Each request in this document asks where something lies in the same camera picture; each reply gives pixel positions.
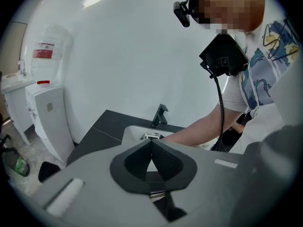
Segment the red label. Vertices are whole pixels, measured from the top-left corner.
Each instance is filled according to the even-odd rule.
[[[33,58],[51,59],[53,51],[50,50],[34,50]]]

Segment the black chest-mounted device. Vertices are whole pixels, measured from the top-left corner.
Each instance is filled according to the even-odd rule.
[[[199,12],[198,0],[175,2],[173,10],[184,27],[190,25],[189,15],[199,24],[211,23],[211,19],[205,18],[204,14]],[[210,73],[210,78],[215,80],[218,89],[221,107],[221,132],[212,150],[220,150],[224,126],[224,107],[217,77],[223,74],[235,76],[244,71],[248,66],[248,59],[235,40],[224,30],[202,51],[200,58],[203,60],[200,65]]]

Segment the person's arm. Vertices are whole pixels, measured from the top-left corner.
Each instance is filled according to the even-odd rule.
[[[236,122],[242,112],[224,109],[224,131]],[[164,140],[175,142],[186,146],[196,146],[206,143],[220,135],[221,110],[217,105],[208,116],[199,119],[187,128],[169,135]]]
[[[237,122],[232,124],[232,128],[236,130],[239,134],[243,133],[244,125],[238,124]]]

